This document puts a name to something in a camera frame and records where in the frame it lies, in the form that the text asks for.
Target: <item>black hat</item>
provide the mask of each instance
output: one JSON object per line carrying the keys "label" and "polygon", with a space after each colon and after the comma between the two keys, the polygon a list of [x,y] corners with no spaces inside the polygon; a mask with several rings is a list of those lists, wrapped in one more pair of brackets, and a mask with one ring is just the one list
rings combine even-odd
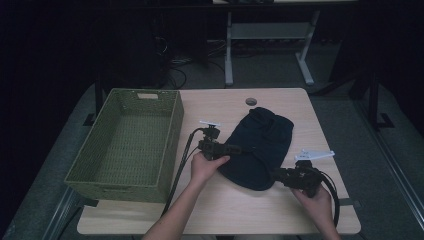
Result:
{"label": "black hat", "polygon": [[266,108],[250,109],[236,126],[226,144],[238,145],[242,154],[219,167],[219,172],[234,183],[256,191],[274,184],[270,172],[281,167],[289,149],[293,123]]}

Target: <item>table surface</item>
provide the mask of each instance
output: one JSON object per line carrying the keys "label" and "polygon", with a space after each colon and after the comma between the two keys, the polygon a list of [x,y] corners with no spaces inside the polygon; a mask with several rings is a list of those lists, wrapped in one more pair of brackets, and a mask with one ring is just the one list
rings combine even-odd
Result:
{"label": "table surface", "polygon": [[[294,123],[293,139],[282,167],[293,168],[294,156],[305,148],[330,150],[307,93],[299,88],[181,90],[184,120],[179,138],[175,171],[189,134],[204,127],[200,120],[221,123],[219,142],[231,135],[249,109],[264,107]],[[248,106],[247,98],[257,105]],[[196,134],[192,149],[202,139]],[[190,161],[184,168],[174,200],[190,179]],[[349,198],[332,157],[313,162],[335,182],[340,199]],[[144,234],[159,218],[164,204],[100,200],[97,207],[85,206],[78,223],[81,234]],[[352,205],[340,207],[338,231],[354,234],[361,225]],[[316,233],[289,188],[276,182],[266,191],[240,187],[216,173],[199,196],[185,234],[307,234]]]}

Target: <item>white bracket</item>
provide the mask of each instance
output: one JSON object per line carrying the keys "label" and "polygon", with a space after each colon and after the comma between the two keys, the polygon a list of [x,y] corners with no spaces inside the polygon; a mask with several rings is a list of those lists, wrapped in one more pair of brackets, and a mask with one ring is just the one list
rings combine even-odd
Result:
{"label": "white bracket", "polygon": [[221,126],[221,123],[214,123],[214,122],[203,121],[203,120],[200,120],[199,122],[200,123],[203,123],[203,124],[207,124],[207,125],[212,125],[212,126],[215,126],[215,127],[220,127]]}
{"label": "white bracket", "polygon": [[332,157],[334,156],[334,151],[311,151],[302,149],[302,151],[294,157],[296,161],[298,160],[315,160],[325,157]]}

